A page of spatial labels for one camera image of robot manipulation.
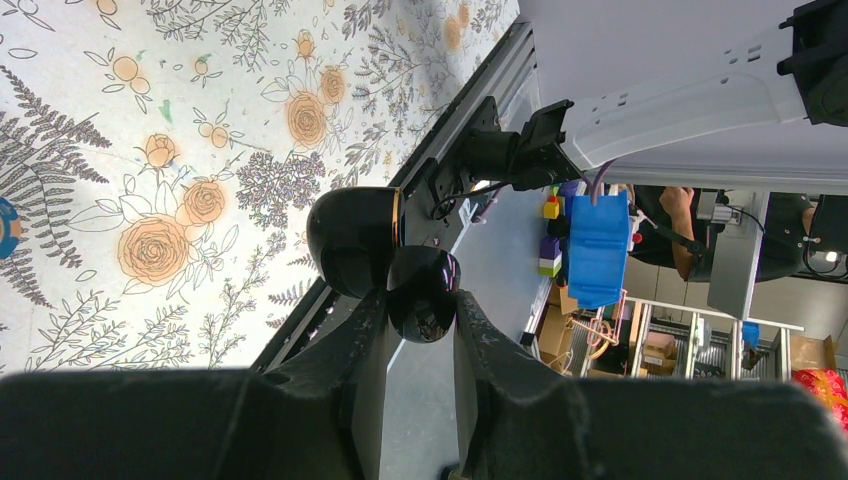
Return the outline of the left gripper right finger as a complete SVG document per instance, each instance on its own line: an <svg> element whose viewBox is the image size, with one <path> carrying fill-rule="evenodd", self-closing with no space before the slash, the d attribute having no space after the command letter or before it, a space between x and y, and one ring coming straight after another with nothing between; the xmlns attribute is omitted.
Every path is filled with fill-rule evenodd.
<svg viewBox="0 0 848 480"><path fill-rule="evenodd" d="M843 479L843 430L806 391L756 381L574 378L457 296L461 474L470 479Z"/></svg>

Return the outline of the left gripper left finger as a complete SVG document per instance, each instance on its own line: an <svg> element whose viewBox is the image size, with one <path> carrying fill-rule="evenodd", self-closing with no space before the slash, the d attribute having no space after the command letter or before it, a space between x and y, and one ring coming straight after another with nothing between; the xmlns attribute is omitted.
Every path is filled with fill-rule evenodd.
<svg viewBox="0 0 848 480"><path fill-rule="evenodd" d="M5 479L375 479L386 293L313 346L239 370L32 373L1 383Z"/></svg>

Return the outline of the black earbud charging case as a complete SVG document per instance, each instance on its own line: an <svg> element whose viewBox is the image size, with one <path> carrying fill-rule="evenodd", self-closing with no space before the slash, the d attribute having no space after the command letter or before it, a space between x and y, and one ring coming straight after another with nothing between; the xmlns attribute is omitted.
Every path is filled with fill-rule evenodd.
<svg viewBox="0 0 848 480"><path fill-rule="evenodd" d="M306 234L324 281L358 299L385 291L388 319L406 341L433 343L448 333L456 318L460 265L438 247L406 243L401 189L332 190L311 207Z"/></svg>

